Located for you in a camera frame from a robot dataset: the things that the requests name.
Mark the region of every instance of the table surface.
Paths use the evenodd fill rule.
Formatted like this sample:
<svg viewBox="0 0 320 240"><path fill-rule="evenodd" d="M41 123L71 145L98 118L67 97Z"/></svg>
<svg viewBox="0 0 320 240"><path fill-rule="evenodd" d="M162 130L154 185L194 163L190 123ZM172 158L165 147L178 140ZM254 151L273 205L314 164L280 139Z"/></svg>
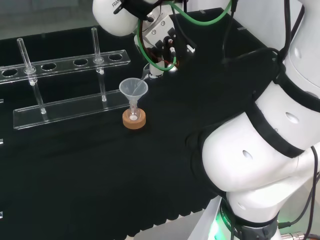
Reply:
<svg viewBox="0 0 320 240"><path fill-rule="evenodd" d="M221 9L191 16L208 21ZM194 57L176 73L148 80L139 101L144 128L122 124L124 109L29 129L13 129L13 110L36 105L27 81L0 85L0 238L6 240L122 240L140 230L205 208L214 196L197 182L185 139L193 131L244 110L248 96L261 94L274 77L266 52L221 64L229 17L211 26L179 18L197 43ZM232 25L227 55L262 46ZM105 85L115 90L140 78L146 61L133 36L114 37L98 28L102 52L126 49L131 63L107 68ZM32 62L93 53L91 28L23 37ZM0 66L22 62L16 39L0 41ZM45 103L99 92L95 71L41 78Z"/></svg>

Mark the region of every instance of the label text on robot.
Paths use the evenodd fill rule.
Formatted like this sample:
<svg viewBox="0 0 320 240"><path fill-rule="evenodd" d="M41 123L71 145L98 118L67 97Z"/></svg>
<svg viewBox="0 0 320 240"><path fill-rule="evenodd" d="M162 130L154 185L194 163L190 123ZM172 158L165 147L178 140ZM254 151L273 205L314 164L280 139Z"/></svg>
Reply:
<svg viewBox="0 0 320 240"><path fill-rule="evenodd" d="M112 7L117 6L119 3L121 3L121 1L120 0L116 0L114 3L112 3Z"/></svg>

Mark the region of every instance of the cable connector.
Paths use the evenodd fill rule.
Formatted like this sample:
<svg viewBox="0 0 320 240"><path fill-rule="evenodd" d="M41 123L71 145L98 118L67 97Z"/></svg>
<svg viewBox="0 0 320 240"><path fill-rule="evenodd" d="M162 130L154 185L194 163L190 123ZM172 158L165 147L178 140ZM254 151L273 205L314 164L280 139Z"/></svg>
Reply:
<svg viewBox="0 0 320 240"><path fill-rule="evenodd" d="M303 240L305 234L302 232L288 233L281 235L282 240Z"/></svg>
<svg viewBox="0 0 320 240"><path fill-rule="evenodd" d="M176 49L173 46L170 47L170 52L171 52L173 57L176 57Z"/></svg>
<svg viewBox="0 0 320 240"><path fill-rule="evenodd" d="M278 228L279 229L285 229L285 228L288 228L288 227L291 227L291 222L290 221L287 221L287 222L280 222L278 224Z"/></svg>

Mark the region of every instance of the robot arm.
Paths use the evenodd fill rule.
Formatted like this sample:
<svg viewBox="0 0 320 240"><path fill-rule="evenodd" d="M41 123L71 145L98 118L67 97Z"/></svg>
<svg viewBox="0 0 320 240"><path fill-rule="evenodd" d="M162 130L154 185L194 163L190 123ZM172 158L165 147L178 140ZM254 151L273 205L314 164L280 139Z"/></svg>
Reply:
<svg viewBox="0 0 320 240"><path fill-rule="evenodd" d="M174 67L171 64L171 67L165 68L164 63L164 60L173 63L175 56L171 53L174 52L175 55L176 50L172 51L171 47L176 45L177 34L170 16L161 12L162 2L163 0L94 0L92 7L97 22L114 36L131 34L137 27L140 28L137 23L142 20L142 34L139 38L144 43L143 47L148 49L147 56L153 58L154 64L150 65L152 76L161 76L161 69L168 71ZM140 47L137 36L134 41Z"/></svg>

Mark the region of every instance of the glass test tube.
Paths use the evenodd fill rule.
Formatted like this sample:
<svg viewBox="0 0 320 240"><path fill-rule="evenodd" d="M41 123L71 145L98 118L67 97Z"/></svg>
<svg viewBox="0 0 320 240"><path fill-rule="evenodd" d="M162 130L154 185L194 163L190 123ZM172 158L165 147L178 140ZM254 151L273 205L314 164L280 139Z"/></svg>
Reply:
<svg viewBox="0 0 320 240"><path fill-rule="evenodd" d="M104 62L104 59L101 57L101 54L100 54L97 28L95 27L91 28L91 32L92 32L93 47L94 47L94 54L95 54L95 58L93 61L96 64L101 64ZM105 71L102 67L97 67L96 72L98 73L98 80L99 80L102 102L106 102L107 97L106 97L106 88L105 88Z"/></svg>
<svg viewBox="0 0 320 240"><path fill-rule="evenodd" d="M104 61L104 59L101 57L101 54L100 54L97 28L95 27L91 28L91 32L92 32L93 47L94 47L94 54L95 54L94 62L96 64L101 64Z"/></svg>
<svg viewBox="0 0 320 240"><path fill-rule="evenodd" d="M25 64L25 73L27 74L27 76L29 78L29 84L31 85L31 87L33 89L34 96L35 96L35 99L39 105L41 114L44 115L47 113L47 111L44 107L44 101L42 100L41 93L40 93L40 90L38 87L38 79L36 76L33 75L36 72L36 68L31 65L24 40L22 38L18 38L17 43L18 43L18 46L19 46L19 49L21 52L23 62Z"/></svg>

